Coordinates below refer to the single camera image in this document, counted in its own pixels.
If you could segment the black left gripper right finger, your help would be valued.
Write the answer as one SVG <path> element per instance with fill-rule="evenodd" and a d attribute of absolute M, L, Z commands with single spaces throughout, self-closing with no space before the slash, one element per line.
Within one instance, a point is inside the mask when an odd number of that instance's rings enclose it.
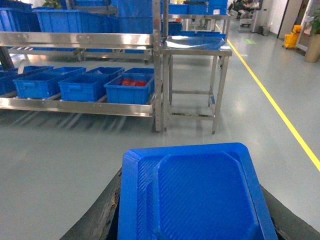
<path fill-rule="evenodd" d="M 280 240 L 319 240 L 320 232 L 295 215 L 276 197 L 260 186 L 273 226 Z"/>

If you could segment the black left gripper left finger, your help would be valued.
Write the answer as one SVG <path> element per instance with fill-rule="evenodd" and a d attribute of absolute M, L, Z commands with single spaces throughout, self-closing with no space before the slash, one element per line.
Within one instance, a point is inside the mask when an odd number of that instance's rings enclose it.
<path fill-rule="evenodd" d="M 122 169 L 115 174 L 88 211 L 61 237 L 62 240 L 116 240 Z"/>

